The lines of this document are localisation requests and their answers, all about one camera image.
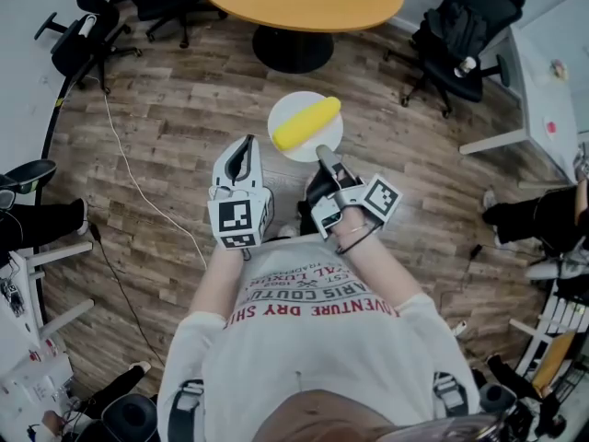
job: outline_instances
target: desk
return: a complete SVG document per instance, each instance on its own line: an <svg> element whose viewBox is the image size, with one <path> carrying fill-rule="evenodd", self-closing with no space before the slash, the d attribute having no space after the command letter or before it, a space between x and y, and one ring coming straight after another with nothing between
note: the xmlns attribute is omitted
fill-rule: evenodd
<svg viewBox="0 0 589 442"><path fill-rule="evenodd" d="M518 28L511 26L507 38L515 59L515 67L510 69L514 71L522 91L524 127L462 145L460 153L473 154L502 145L532 141L546 152L569 181L576 183L572 162L578 149L577 123L569 86L551 75L550 61ZM546 132L547 122L557 125L553 138Z"/></svg>
<svg viewBox="0 0 589 442"><path fill-rule="evenodd" d="M17 252L10 252L11 265L0 269L0 277L10 276L12 274L12 267L16 269L16 273L12 278L12 284L18 289L24 302L24 312L17 317L8 306L6 300L0 296L0 300L2 301L0 312L5 313L14 322L25 339L35 347L40 347L40 343L44 339L47 339L65 324L75 320L94 306L94 300L87 299L43 325L36 280L42 278L45 273L35 272L35 267L89 250L92 250L91 242L81 242L74 246L49 250L30 257L23 257Z"/></svg>
<svg viewBox="0 0 589 442"><path fill-rule="evenodd" d="M226 13L260 27L258 58L287 74L319 69L333 54L330 33L367 29L393 17L403 0L210 0Z"/></svg>

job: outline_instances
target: yellow object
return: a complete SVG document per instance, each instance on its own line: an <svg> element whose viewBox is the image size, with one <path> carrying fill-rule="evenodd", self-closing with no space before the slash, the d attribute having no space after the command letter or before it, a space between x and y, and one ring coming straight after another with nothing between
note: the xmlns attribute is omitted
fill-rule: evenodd
<svg viewBox="0 0 589 442"><path fill-rule="evenodd" d="M329 97L314 103L276 128L272 140L281 151L303 144L340 112L341 102Z"/></svg>

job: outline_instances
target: white cable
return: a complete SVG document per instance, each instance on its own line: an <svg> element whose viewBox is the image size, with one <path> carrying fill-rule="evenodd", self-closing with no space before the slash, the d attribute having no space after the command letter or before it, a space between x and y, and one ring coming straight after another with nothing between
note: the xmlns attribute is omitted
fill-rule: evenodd
<svg viewBox="0 0 589 442"><path fill-rule="evenodd" d="M206 267L206 261L204 260L204 257L202 256L201 249L199 248L199 245L196 243L196 239L194 238L194 236L189 231L187 231L186 229L184 229L184 227L180 226L171 217L169 217L168 215L166 215L165 213L163 213L157 206L155 206L153 203L151 203L149 200L147 200L147 198L145 198L145 195L141 191L141 188L139 187L139 184L137 183L137 180L135 180L135 177L131 173L131 166L129 165L129 161L127 160L127 156L125 156L125 153L122 150L121 139L120 139L119 135L117 134L117 130L114 129L114 124L112 123L112 118L110 117L109 102L107 100L106 94L104 96L104 103L107 105L107 113L109 114L110 127L112 128L112 131L114 132L114 135L117 138L117 142L119 143L119 149L121 150L122 158L124 159L125 164L127 165L127 171L129 172L129 177L131 177L131 180L135 184L135 187L137 187L137 191L139 192L139 194L141 194L141 196L143 197L143 199L145 200L145 202L147 204L149 204L158 213L160 213L163 217L165 217L170 223L172 223L175 227L177 227L180 231L182 231L184 234L186 234L187 236L189 236L192 239L192 242L194 242L194 247L196 247L196 250L199 252L199 255L201 256L202 263L204 264L204 270L206 270L207 269L207 267Z"/></svg>

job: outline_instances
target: white desk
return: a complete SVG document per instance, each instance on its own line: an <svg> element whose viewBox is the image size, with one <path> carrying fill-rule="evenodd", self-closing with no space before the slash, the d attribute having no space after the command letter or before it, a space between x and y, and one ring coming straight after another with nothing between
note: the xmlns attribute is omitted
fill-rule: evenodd
<svg viewBox="0 0 589 442"><path fill-rule="evenodd" d="M91 309L94 306L94 300L87 299L43 325L36 280L42 278L45 272L35 272L35 267L89 250L92 250L91 242L82 242L74 246L49 250L48 252L35 254L27 258L16 252L10 252L12 267L17 270L17 273L12 278L12 283L22 296L24 312L17 317L1 295L0 300L2 304L0 305L0 312L7 315L16 324L18 330L25 338L36 347L40 347L42 340L61 329L65 324L75 320L78 316ZM1 277L10 276L11 273L12 269L10 265L0 270Z"/></svg>
<svg viewBox="0 0 589 442"><path fill-rule="evenodd" d="M460 153L473 154L503 145L532 141L546 152L569 181L576 183L572 162L577 154L578 134L569 86L552 76L550 61L518 28L509 28L507 40L515 61L515 66L510 67L511 75L522 92L524 127L462 145ZM557 125L557 132L552 138L546 132L548 122Z"/></svg>

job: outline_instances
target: hand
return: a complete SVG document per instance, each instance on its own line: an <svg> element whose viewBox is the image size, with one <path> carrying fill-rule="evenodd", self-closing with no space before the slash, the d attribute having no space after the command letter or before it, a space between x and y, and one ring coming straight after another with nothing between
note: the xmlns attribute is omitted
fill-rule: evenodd
<svg viewBox="0 0 589 442"><path fill-rule="evenodd" d="M336 236L345 236L346 234L349 234L350 231L353 231L366 223L362 208L358 206L344 208L341 214L343 216L341 221L331 228Z"/></svg>
<svg viewBox="0 0 589 442"><path fill-rule="evenodd" d="M54 436L57 436L65 425L64 419L58 416L55 411L46 411L41 422Z"/></svg>
<svg viewBox="0 0 589 442"><path fill-rule="evenodd" d="M583 180L587 180L587 175L583 171L583 164L579 164L575 167L574 176L578 182L582 182Z"/></svg>

